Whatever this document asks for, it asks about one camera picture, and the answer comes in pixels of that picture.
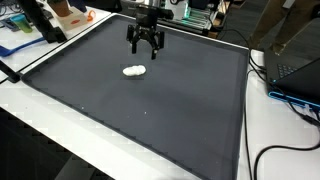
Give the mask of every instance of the black mat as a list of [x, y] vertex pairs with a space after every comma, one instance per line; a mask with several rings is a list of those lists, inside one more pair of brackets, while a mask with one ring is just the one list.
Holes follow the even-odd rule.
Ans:
[[[161, 28], [152, 61], [144, 41], [131, 54], [129, 23], [112, 17], [23, 81], [203, 179], [235, 180], [248, 51]], [[133, 64], [147, 73], [122, 75]]]

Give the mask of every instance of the person's leg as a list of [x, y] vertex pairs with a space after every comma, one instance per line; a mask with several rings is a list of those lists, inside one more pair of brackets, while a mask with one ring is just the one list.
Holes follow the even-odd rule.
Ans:
[[313, 8], [318, 0], [296, 0], [270, 49], [280, 55], [286, 45], [311, 22]]
[[264, 36], [287, 15], [289, 10], [282, 7], [285, 1], [269, 0], [255, 30], [248, 39], [249, 48], [257, 49]]

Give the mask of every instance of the orange object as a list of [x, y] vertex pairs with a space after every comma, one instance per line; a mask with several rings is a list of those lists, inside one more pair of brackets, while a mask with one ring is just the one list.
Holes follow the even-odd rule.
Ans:
[[89, 14], [88, 14], [88, 19], [87, 21], [92, 21], [94, 18], [96, 17], [96, 12], [94, 12], [94, 10], [90, 10]]

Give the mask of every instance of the floor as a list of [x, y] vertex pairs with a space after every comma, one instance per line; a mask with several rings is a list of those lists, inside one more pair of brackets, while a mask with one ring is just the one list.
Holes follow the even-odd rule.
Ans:
[[[267, 0], [247, 0], [247, 2], [240, 9], [231, 9], [228, 15], [226, 28], [236, 29], [241, 32], [244, 37], [248, 38], [250, 33], [254, 30], [267, 2]], [[124, 4], [123, 11], [121, 13], [132, 16], [134, 14], [134, 10], [128, 9], [126, 4]], [[282, 22], [269, 32], [269, 34], [263, 40], [261, 48], [268, 48], [270, 46], [281, 25]], [[296, 36], [287, 46], [284, 53], [310, 60], [319, 58], [319, 29], [320, 18], [313, 20], [313, 22], [303, 32]], [[245, 45], [243, 39], [234, 32], [227, 32], [223, 36], [223, 41]]]

